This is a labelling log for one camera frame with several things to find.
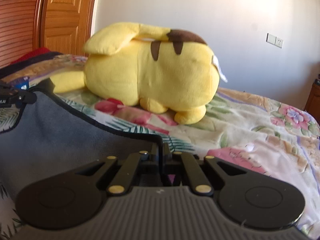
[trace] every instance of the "ribbed gray surface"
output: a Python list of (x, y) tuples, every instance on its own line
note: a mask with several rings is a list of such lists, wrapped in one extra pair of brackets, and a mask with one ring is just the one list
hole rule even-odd
[(13, 240), (307, 240), (295, 227), (259, 232), (226, 219), (212, 199), (188, 187), (135, 187), (110, 198), (92, 220), (71, 229), (25, 226)]

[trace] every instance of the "red cushion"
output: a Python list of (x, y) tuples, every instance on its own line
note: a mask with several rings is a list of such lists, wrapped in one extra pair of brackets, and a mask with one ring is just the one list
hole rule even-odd
[(18, 63), (20, 61), (27, 60), (28, 58), (35, 57), (35, 56), (38, 56), (38, 55), (41, 55), (44, 53), (48, 53), (48, 52), (50, 52), (50, 50), (48, 50), (47, 48), (44, 48), (44, 47), (39, 48), (39, 49), (35, 49), (35, 50), (23, 55), (22, 57), (18, 58), (17, 60), (11, 62), (10, 64)]

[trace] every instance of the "white fabric tag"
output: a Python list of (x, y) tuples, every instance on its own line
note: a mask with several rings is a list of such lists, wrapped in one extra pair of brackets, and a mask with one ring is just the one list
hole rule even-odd
[(222, 70), (221, 70), (221, 68), (220, 68), (219, 61), (218, 61), (218, 58), (217, 58), (216, 55), (214, 55), (214, 56), (212, 57), (212, 64), (215, 65), (215, 67), (217, 68), (220, 78), (221, 78), (225, 83), (228, 83), (228, 79), (227, 79), (226, 76), (222, 73)]

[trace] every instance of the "floral blanket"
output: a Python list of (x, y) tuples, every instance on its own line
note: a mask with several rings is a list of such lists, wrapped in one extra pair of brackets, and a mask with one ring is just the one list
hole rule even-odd
[[(85, 61), (85, 57), (59, 55), (3, 80), (29, 76), (34, 85), (52, 73), (82, 69)], [(178, 125), (172, 111), (152, 114), (111, 98), (102, 100), (88, 90), (59, 96), (75, 109), (115, 129), (159, 134), (172, 151), (191, 152), (200, 158), (215, 155), (295, 185), (306, 199), (298, 228), (312, 239), (320, 236), (319, 125), (308, 113), (270, 98), (219, 88), (200, 122)], [(14, 107), (1, 109), (0, 131), (12, 126), (17, 114)], [(8, 239), (22, 226), (0, 178), (0, 235)]]

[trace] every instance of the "stuffed animal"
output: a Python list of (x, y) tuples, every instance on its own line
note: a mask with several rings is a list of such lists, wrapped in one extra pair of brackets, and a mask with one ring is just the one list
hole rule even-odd
[(205, 41), (183, 30), (115, 23), (93, 35), (84, 51), (90, 53), (84, 71), (50, 77), (53, 92), (87, 87), (102, 98), (140, 104), (155, 114), (170, 108), (180, 124), (203, 118), (219, 75), (225, 78)]

